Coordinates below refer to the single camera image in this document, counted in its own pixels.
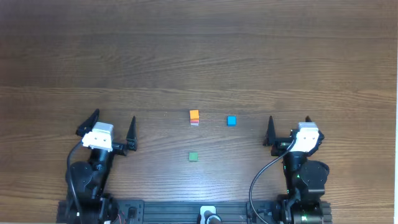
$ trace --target orange block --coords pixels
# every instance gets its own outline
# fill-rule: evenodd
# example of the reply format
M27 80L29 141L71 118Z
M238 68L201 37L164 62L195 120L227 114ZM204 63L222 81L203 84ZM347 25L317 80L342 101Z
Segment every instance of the orange block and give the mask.
M189 111L189 115L191 116L191 120L199 120L199 110L191 110Z

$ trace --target wooden table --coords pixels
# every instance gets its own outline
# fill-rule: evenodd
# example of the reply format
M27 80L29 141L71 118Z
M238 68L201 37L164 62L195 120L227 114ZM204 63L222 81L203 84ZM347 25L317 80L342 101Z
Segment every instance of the wooden table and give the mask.
M312 159L330 166L323 199L335 223L392 223L396 9L394 0L0 0L0 222L55 221L74 132L99 108L117 140L133 115L139 125L139 150L117 157L108 180L117 198L247 201L272 159L268 117L286 136L310 115L326 136ZM283 192L279 164L254 194Z

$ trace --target green cube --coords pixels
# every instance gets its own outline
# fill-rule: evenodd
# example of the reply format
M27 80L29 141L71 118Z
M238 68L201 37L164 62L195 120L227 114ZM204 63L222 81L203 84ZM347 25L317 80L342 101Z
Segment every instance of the green cube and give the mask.
M189 153L189 161L196 162L198 160L198 153L197 152L190 152Z

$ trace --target black cable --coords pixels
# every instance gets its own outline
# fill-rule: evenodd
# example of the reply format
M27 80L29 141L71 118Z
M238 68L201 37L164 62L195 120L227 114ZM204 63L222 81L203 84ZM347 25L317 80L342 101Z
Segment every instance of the black cable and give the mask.
M284 156L286 156L286 154L288 154L290 152L290 150L292 150L293 145L295 144L295 139L292 141L292 143L290 144L290 146L286 149L286 151L280 155L278 158L274 159L273 161L271 161L270 163L268 163L265 167L263 167L258 173L257 175L254 177L253 181L251 182L250 185L250 190L249 190L249 201L250 201L250 206L252 208L252 210L254 211L254 213L256 214L256 216L265 224L269 224L267 221L265 221L263 218L260 217L260 215L257 213L256 209L254 208L253 205L253 198L252 198L252 193L253 193L253 187L254 184L256 183L257 179L260 177L260 175L266 170L268 169L270 166L274 165L279 159L283 158Z
M76 151L76 149L78 149L83 143L80 141L78 142L78 144L76 144L75 147L73 147L73 149L69 152L68 155L68 159L67 159L67 178L68 178L68 184L70 187L70 190L72 191L72 195L73 195L73 199L75 201L75 205L76 205L76 209L77 212L79 213L79 219L80 219L80 224L84 224L83 223L83 215L81 213L81 207L80 207L80 203L79 200L77 199L77 195L76 195L76 191L75 191L75 186L73 185L73 180L72 180L72 175L70 173L70 158L72 156L72 154Z

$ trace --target blue block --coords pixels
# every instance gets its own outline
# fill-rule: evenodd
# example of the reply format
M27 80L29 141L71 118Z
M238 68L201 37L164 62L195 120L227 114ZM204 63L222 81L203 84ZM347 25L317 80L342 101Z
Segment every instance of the blue block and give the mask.
M229 127L236 126L236 116L227 116L226 117L226 125Z

